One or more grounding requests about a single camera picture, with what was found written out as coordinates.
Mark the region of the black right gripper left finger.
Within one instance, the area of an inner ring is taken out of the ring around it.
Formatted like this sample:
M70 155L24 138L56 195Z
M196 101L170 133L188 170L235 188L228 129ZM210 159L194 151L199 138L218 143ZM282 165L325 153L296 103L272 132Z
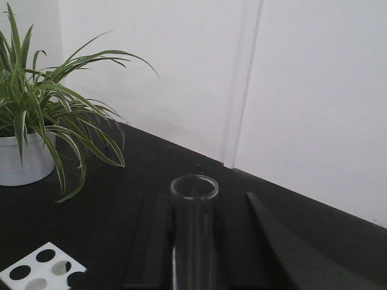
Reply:
M170 274L170 201L145 195L123 276L123 289L166 289Z

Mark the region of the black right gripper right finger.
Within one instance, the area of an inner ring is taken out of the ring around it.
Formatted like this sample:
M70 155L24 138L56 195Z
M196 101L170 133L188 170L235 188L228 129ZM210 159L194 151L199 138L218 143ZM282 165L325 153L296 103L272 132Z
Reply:
M385 289L324 256L290 231L253 193L246 196L270 249L298 289Z

